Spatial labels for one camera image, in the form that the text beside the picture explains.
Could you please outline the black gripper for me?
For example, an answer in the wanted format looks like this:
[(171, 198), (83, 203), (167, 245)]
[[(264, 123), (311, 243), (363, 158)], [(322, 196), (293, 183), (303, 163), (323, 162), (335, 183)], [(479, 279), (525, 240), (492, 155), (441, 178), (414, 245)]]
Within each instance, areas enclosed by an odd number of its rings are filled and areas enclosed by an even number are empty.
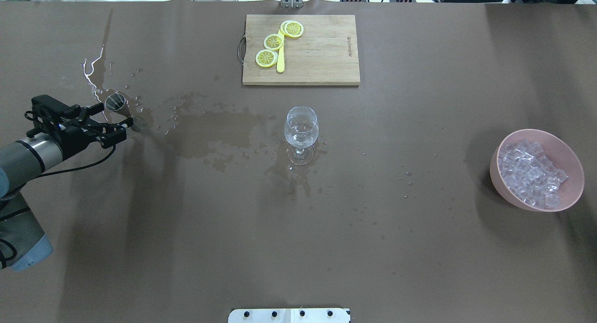
[(126, 140), (126, 130), (133, 126), (133, 118), (119, 123), (97, 123), (91, 117), (103, 112), (104, 104), (92, 106), (68, 106), (49, 95), (31, 99), (32, 108), (26, 111), (26, 119), (34, 127), (26, 132), (28, 138), (44, 133), (61, 149), (62, 158), (69, 159), (98, 142), (103, 149), (114, 147)]

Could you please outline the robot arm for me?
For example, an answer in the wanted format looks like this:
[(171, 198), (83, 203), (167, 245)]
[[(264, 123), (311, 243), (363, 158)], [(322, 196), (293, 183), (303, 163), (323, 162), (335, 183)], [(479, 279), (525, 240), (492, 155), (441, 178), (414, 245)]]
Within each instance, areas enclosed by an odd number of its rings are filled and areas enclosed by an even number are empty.
[(68, 106), (49, 95), (32, 98), (25, 112), (33, 129), (0, 151), (1, 268), (19, 272), (53, 252), (51, 242), (21, 189), (30, 181), (53, 176), (52, 168), (97, 142), (114, 152), (135, 126), (126, 98), (114, 93), (93, 106)]

